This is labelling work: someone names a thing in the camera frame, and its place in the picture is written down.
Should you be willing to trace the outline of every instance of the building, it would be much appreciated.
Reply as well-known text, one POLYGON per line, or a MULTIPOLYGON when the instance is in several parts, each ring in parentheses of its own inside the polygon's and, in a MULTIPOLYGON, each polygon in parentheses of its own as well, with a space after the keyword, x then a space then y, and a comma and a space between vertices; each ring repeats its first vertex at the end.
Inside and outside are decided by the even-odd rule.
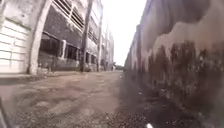
MULTIPOLYGON (((88 0, 10 0, 0 4, 0 73, 77 70, 88 0)), ((95 0, 86 67, 96 70, 103 5, 95 0)))
POLYGON ((222 0, 147 0, 127 74, 181 110, 213 106, 223 87, 223 12, 222 0))
POLYGON ((101 36, 101 70, 111 70, 114 65, 114 38, 107 20, 102 25, 101 36))

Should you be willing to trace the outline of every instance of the alley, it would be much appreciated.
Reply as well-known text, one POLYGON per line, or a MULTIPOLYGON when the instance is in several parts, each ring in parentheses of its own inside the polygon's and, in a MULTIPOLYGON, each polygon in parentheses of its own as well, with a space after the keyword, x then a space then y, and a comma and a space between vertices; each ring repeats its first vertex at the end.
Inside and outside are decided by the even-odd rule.
POLYGON ((48 78, 21 86, 13 96, 14 124, 21 128, 142 127, 141 92, 123 72, 48 78))
POLYGON ((144 94, 134 79, 119 71, 52 77, 16 85, 4 104, 11 123, 20 128, 197 126, 169 102, 144 94))

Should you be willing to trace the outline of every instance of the overcast sky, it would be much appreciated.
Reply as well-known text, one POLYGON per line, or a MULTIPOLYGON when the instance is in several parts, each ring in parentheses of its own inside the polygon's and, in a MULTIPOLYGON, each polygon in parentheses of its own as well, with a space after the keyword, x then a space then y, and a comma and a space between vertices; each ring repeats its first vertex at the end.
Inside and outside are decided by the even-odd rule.
POLYGON ((102 0, 115 40, 114 61, 124 65, 146 0, 102 0))

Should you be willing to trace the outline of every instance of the garage door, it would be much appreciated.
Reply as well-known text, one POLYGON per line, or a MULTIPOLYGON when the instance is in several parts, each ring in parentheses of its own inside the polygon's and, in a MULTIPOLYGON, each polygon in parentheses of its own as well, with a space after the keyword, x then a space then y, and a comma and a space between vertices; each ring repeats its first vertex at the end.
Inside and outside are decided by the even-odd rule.
POLYGON ((23 73, 29 30, 5 20, 0 30, 0 73, 23 73))

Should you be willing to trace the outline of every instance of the concrete wall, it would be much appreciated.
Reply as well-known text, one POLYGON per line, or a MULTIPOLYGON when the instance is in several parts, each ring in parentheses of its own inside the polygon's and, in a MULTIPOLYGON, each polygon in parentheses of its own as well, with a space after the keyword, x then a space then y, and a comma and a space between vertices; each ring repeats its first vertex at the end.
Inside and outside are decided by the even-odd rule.
POLYGON ((200 108, 222 85, 223 12, 223 0, 148 0, 127 71, 176 103, 200 108))
POLYGON ((67 43, 80 48, 82 33, 77 30, 68 20, 57 10, 51 6, 47 15, 44 31, 57 37, 60 40, 66 40, 67 43))
MULTIPOLYGON (((37 32, 37 24, 40 22, 44 22, 44 20, 40 20, 40 16, 43 11, 47 12, 47 8, 43 9, 46 0, 4 0, 4 4, 1 7, 0 15, 1 15, 1 34, 5 34, 7 37, 1 38, 8 45, 12 45, 13 49, 18 49, 16 45, 17 40, 14 42, 9 42, 11 39, 8 37, 17 37, 21 38, 27 36, 26 38, 22 38, 23 48, 20 46, 20 52, 16 52, 16 56, 24 56, 22 60, 7 58, 6 54, 3 56, 4 61, 9 61, 9 65, 1 65, 0 69, 8 69, 7 71, 3 71, 1 73, 27 73, 30 64, 31 49, 34 43, 34 34, 37 32)), ((3 51, 7 51, 7 46, 2 49, 3 51)))

